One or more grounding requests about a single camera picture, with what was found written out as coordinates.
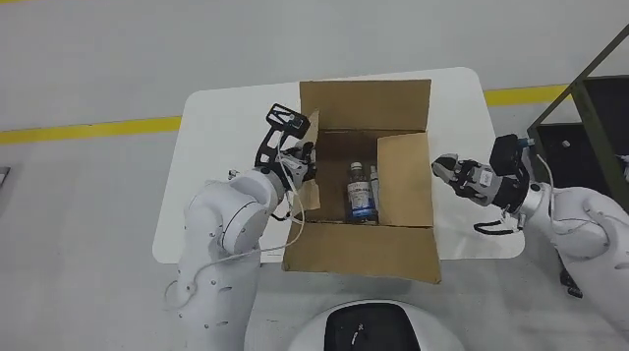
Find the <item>open cardboard box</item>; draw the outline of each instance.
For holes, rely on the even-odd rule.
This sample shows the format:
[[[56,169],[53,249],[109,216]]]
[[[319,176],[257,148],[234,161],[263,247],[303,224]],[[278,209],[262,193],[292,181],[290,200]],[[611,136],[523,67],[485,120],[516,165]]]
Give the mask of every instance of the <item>open cardboard box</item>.
[[[300,83],[302,113],[316,115],[316,177],[300,197],[307,224],[286,249],[295,271],[440,281],[426,133],[430,81]],[[377,164],[378,224],[347,223],[351,162]],[[299,232],[292,224],[289,240]]]

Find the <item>gray floor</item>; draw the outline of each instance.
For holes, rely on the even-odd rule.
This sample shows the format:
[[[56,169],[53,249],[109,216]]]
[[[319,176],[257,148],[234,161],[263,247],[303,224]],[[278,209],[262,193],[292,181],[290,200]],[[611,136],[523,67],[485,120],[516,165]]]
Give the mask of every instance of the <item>gray floor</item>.
[[[508,120],[494,124],[515,129]],[[177,349],[180,333],[161,310],[175,268],[151,256],[175,139],[0,146],[14,165],[0,194],[0,349]],[[627,349],[587,302],[565,294],[555,264],[549,245],[528,238],[514,260],[443,262],[436,286],[266,265],[248,349],[282,350],[316,313],[369,297],[434,313],[470,350]]]

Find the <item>cable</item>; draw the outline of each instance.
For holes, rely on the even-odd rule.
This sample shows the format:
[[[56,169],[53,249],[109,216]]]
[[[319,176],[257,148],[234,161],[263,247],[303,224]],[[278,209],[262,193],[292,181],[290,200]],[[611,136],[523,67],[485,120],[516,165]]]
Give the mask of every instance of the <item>cable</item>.
[[[563,236],[563,235],[569,235],[573,232],[576,232],[577,230],[584,227],[588,223],[592,223],[596,226],[600,226],[597,222],[586,219],[586,218],[564,218],[561,220],[557,220],[554,218],[554,208],[555,208],[554,193],[553,193],[554,179],[552,177],[552,171],[550,170],[550,166],[548,166],[548,163],[545,162],[544,159],[539,154],[538,154],[538,160],[542,163],[543,167],[545,168],[546,173],[548,174],[548,181],[550,182],[550,198],[548,200],[548,215],[550,216],[550,228],[552,228],[552,232],[554,232],[557,235]],[[582,223],[577,225],[575,228],[572,228],[566,232],[557,231],[557,229],[555,228],[555,222],[564,222],[564,221],[582,221]]]
[[[168,304],[168,290],[170,289],[170,287],[172,287],[174,284],[176,284],[178,282],[178,280],[171,281],[166,286],[166,288],[164,289],[163,298],[164,298],[164,305],[166,306],[166,308],[164,310],[172,311],[172,310],[183,309],[184,307],[186,307],[188,305],[188,303],[190,303],[190,301],[193,299],[193,297],[197,294],[197,277],[199,276],[199,274],[202,271],[204,271],[208,267],[216,265],[217,263],[226,263],[228,261],[237,260],[237,259],[240,259],[242,257],[250,256],[252,254],[268,253],[268,252],[274,252],[276,250],[285,249],[285,248],[293,245],[295,242],[297,242],[299,240],[299,238],[302,236],[302,232],[304,231],[304,224],[306,223],[306,213],[304,211],[304,205],[302,204],[302,200],[299,197],[299,194],[297,194],[297,188],[295,187],[295,184],[293,183],[292,179],[288,177],[288,172],[286,171],[286,165],[284,165],[284,163],[283,163],[284,158],[282,157],[282,154],[281,154],[280,144],[277,145],[277,154],[278,154],[278,158],[279,158],[279,162],[280,162],[280,166],[282,168],[282,171],[284,172],[284,175],[286,176],[286,178],[288,180],[288,184],[291,187],[291,190],[293,191],[293,197],[297,198],[297,202],[298,202],[299,207],[300,207],[300,212],[302,214],[302,220],[301,221],[297,221],[297,219],[294,220],[294,222],[300,224],[300,228],[299,228],[299,232],[297,233],[297,236],[292,241],[290,241],[290,242],[288,242],[288,243],[286,243],[285,245],[282,245],[282,246],[277,246],[277,247],[273,247],[273,248],[269,248],[269,249],[251,250],[250,252],[246,252],[246,253],[243,253],[243,254],[237,254],[237,255],[234,255],[234,256],[230,256],[230,257],[227,257],[227,258],[224,258],[224,259],[220,259],[220,260],[214,261],[212,263],[207,263],[207,264],[203,265],[202,267],[197,269],[197,272],[193,276],[193,281],[191,282],[191,292],[190,292],[190,294],[188,296],[188,299],[186,300],[186,302],[184,302],[183,304],[181,304],[179,306],[169,306],[169,304]]]

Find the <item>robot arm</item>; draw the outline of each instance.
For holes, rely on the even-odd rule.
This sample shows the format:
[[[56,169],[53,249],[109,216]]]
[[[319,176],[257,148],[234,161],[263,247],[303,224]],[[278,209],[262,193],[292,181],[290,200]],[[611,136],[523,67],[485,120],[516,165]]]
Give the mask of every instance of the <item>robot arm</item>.
[[[186,209],[176,309],[191,350],[244,349],[260,253],[285,247],[261,250],[258,240],[286,192],[315,176],[312,143],[281,150],[289,136],[304,137],[308,119],[278,104],[266,119],[271,129],[255,168],[228,182],[206,182]]]
[[[500,137],[491,166],[445,154],[432,164],[432,172],[458,196],[497,205],[516,216],[519,229],[542,231],[586,298],[629,339],[629,215],[614,200],[590,189],[529,183],[521,155],[517,137]]]

